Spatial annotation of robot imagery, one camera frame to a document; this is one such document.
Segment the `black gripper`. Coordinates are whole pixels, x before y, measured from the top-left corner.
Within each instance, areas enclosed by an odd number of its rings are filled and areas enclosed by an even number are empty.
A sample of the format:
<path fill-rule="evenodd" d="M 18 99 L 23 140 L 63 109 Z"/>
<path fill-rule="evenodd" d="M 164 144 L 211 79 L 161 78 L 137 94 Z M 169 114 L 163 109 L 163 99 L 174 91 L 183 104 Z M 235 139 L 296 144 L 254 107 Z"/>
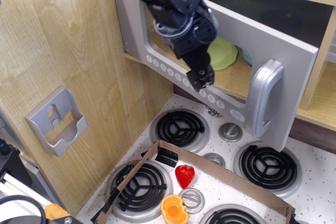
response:
<path fill-rule="evenodd" d="M 217 35 L 218 23 L 211 10 L 200 3 L 190 16 L 179 16 L 179 28 L 172 27 L 172 21 L 155 19 L 154 29 L 163 37 L 177 59 L 182 59 L 191 69 L 187 77 L 196 92 L 214 84 L 215 74 L 211 66 L 208 48 Z"/>

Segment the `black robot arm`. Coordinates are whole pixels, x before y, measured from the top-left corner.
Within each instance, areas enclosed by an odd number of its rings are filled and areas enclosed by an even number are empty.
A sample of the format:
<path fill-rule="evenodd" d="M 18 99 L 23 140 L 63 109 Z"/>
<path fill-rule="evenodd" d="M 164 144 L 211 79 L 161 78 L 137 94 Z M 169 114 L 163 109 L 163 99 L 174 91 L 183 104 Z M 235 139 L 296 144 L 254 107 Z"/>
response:
<path fill-rule="evenodd" d="M 190 67 L 187 77 L 195 91 L 214 84 L 208 53 L 217 35 L 217 21 L 203 0 L 141 0 L 154 18 L 155 31 L 177 59 Z"/>

